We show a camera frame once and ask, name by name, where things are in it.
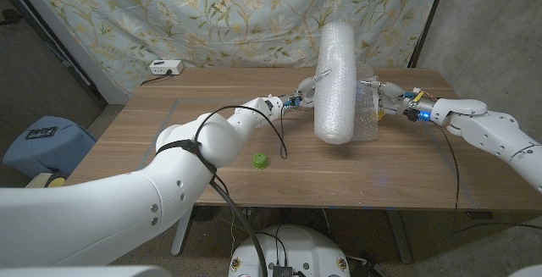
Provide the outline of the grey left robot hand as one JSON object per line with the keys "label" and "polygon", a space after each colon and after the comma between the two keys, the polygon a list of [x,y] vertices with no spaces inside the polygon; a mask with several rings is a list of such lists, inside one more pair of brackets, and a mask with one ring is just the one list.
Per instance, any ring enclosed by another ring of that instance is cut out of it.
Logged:
{"label": "grey left robot hand", "polygon": [[326,69],[323,72],[318,72],[314,76],[303,80],[296,89],[295,105],[300,108],[314,108],[316,85],[330,72],[330,69]]}

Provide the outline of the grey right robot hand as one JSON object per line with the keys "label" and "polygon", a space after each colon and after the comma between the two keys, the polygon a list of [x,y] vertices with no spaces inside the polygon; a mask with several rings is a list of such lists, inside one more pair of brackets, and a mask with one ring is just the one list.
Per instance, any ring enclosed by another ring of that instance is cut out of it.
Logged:
{"label": "grey right robot hand", "polygon": [[405,115],[413,122],[419,120],[420,111],[416,109],[418,102],[423,97],[424,91],[414,88],[413,91],[404,91],[393,82],[382,82],[378,80],[362,80],[363,86],[376,91],[378,100],[376,103],[377,115],[393,114]]}

